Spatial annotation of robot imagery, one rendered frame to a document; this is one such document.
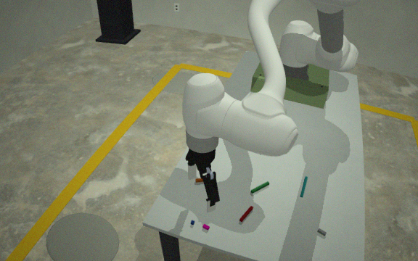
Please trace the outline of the green rod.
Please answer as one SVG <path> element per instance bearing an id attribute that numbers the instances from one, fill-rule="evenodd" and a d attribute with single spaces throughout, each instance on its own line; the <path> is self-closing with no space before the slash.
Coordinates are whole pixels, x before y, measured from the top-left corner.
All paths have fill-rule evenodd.
<path id="1" fill-rule="evenodd" d="M 264 184 L 262 184 L 262 185 L 260 185 L 260 186 L 258 186 L 258 187 L 256 187 L 256 188 L 254 188 L 254 189 L 252 189 L 252 190 L 251 190 L 251 193 L 253 194 L 253 193 L 257 192 L 258 190 L 260 190 L 260 189 L 262 189 L 262 188 L 264 188 L 264 187 L 268 186 L 269 184 L 270 184 L 270 183 L 267 181 L 267 182 L 265 182 Z"/>

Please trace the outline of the short grey rod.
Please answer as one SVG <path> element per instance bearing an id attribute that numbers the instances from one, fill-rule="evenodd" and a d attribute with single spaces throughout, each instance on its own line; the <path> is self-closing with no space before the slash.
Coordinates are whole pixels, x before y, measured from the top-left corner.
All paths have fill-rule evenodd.
<path id="1" fill-rule="evenodd" d="M 325 236 L 325 235 L 326 235 L 326 233 L 327 233 L 327 232 L 323 231 L 323 230 L 322 230 L 322 229 L 320 229 L 320 228 L 318 229 L 318 231 L 317 231 L 317 232 L 319 232 L 319 233 L 320 233 L 320 234 L 322 234 L 323 236 Z"/>

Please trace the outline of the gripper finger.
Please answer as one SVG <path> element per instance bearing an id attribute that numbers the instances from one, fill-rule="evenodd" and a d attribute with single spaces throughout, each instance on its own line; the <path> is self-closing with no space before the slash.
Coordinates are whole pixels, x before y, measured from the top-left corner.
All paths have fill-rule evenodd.
<path id="1" fill-rule="evenodd" d="M 207 212 L 212 212 L 216 210 L 216 202 L 220 201 L 216 182 L 216 172 L 212 172 L 212 170 L 207 167 L 207 175 L 203 175 L 200 165 L 197 165 L 197 169 L 199 170 L 201 179 L 203 179 L 205 190 L 208 195 L 208 198 L 206 199 Z"/>
<path id="2" fill-rule="evenodd" d="M 194 165 L 192 165 L 192 161 L 189 158 L 189 152 L 186 155 L 186 161 L 188 161 L 188 179 L 194 179 L 197 177 L 197 166 L 194 163 Z"/>

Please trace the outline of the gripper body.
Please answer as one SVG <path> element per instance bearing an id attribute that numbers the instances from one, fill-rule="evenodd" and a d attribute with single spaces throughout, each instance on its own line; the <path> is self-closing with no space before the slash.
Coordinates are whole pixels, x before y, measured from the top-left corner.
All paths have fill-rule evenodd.
<path id="1" fill-rule="evenodd" d="M 195 164 L 197 163 L 196 165 L 201 165 L 200 167 L 202 170 L 202 174 L 207 172 L 206 170 L 207 167 L 210 168 L 210 164 L 215 159 L 215 155 L 216 155 L 216 149 L 208 153 L 197 153 L 197 152 L 193 152 L 189 148 L 189 158 L 191 161 L 193 161 L 193 163 Z"/>

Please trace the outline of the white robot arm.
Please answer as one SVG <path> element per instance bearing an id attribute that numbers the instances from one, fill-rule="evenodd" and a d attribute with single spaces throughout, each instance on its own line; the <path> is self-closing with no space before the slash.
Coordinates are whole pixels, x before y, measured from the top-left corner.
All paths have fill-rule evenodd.
<path id="1" fill-rule="evenodd" d="M 282 0 L 251 1 L 247 25 L 265 76 L 258 93 L 236 100 L 224 93 L 222 82 L 211 73 L 196 74 L 187 81 L 182 112 L 192 151 L 211 152 L 219 138 L 271 157 L 291 150 L 298 130 L 283 105 L 286 77 L 308 80 L 308 64 L 348 72 L 358 59 L 357 48 L 343 31 L 344 8 L 360 0 L 309 1 L 317 8 L 320 35 L 307 22 L 294 20 L 284 29 L 279 52 L 269 16 Z"/>

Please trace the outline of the red rod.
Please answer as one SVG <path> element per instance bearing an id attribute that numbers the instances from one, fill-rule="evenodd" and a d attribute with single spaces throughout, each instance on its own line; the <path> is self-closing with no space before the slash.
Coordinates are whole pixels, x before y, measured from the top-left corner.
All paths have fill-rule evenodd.
<path id="1" fill-rule="evenodd" d="M 250 208 L 245 212 L 245 214 L 239 219 L 239 221 L 243 221 L 247 216 L 248 216 L 248 214 L 252 211 L 252 209 L 253 209 L 253 207 L 252 206 L 250 206 Z"/>

